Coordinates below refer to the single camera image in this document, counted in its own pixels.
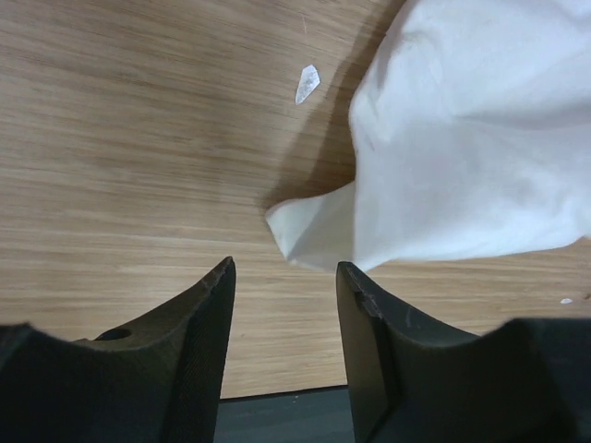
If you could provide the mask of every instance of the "dark gray floor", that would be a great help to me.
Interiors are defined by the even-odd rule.
[[[346,388],[222,401],[215,443],[354,443]]]

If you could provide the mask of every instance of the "wood grain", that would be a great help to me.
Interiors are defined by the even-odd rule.
[[[0,322],[93,338],[232,255],[224,397],[344,383],[333,276],[284,264],[263,214],[353,179],[348,102],[399,3],[0,0]],[[482,332],[589,316],[590,253],[372,276]]]

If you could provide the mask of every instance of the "white towel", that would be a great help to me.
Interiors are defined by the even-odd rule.
[[[292,263],[496,257],[591,234],[591,2],[409,0],[349,111],[356,180],[267,222]]]

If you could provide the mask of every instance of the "wooden surface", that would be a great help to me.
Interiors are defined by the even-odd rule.
[[[263,214],[353,179],[347,104],[395,3],[0,0],[0,322],[93,338],[233,255],[223,395],[344,383],[333,276],[284,264]],[[296,106],[310,63],[322,84]],[[482,332],[591,315],[589,257],[372,275]]]

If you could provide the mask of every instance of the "fabric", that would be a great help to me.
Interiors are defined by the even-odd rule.
[[[349,111],[356,180],[267,222],[292,263],[496,257],[591,234],[591,2],[407,1]]]

